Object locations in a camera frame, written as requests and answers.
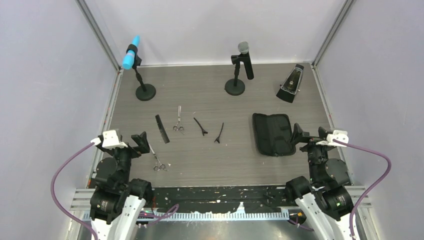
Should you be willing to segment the black zipper tool case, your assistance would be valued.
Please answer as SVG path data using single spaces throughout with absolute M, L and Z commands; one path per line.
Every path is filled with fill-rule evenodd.
M 264 156 L 283 157 L 296 153 L 291 144 L 292 127 L 287 114 L 252 114 L 252 129 L 257 151 Z

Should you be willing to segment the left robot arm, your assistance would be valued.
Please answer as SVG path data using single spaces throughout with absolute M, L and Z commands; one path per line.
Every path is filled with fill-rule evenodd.
M 132 159 L 150 153 L 147 133 L 134 134 L 131 147 L 118 130 L 107 130 L 91 140 L 110 156 L 96 166 L 95 189 L 90 198 L 90 224 L 93 240 L 128 240 L 143 207 L 153 202 L 151 182 L 130 179 Z

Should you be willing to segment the black hair clip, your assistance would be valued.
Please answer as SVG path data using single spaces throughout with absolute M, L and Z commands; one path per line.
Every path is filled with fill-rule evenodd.
M 225 124 L 224 122 L 221 124 L 221 128 L 220 128 L 219 134 L 218 134 L 218 136 L 214 140 L 215 143 L 218 143 L 218 144 L 221 143 L 220 137 L 221 137 L 222 132 L 223 132 L 224 124 Z
M 208 134 L 208 132 L 202 127 L 202 125 L 200 124 L 200 122 L 194 117 L 193 118 L 194 119 L 194 121 L 197 123 L 197 125 L 199 126 L 199 128 L 201 129 L 201 133 L 202 133 L 202 135 L 203 136 L 205 136 L 205 135 L 207 135 Z

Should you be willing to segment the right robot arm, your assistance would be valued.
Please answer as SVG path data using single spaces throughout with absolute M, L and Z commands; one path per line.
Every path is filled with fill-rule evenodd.
M 283 194 L 291 205 L 297 205 L 320 240 L 359 239 L 354 202 L 346 185 L 350 184 L 347 165 L 328 152 L 349 142 L 347 131 L 327 131 L 319 127 L 318 136 L 311 136 L 295 123 L 290 144 L 299 143 L 307 153 L 309 178 L 296 177 L 285 184 Z

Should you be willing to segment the silver thinning scissors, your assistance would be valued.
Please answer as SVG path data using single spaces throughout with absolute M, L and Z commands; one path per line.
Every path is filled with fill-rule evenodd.
M 185 134 L 184 133 L 184 127 L 182 126 L 182 122 L 181 122 L 181 112 L 182 112 L 182 106 L 179 105 L 178 106 L 178 111 L 177 111 L 177 123 L 173 126 L 173 130 L 176 132 L 180 132 L 181 134 Z

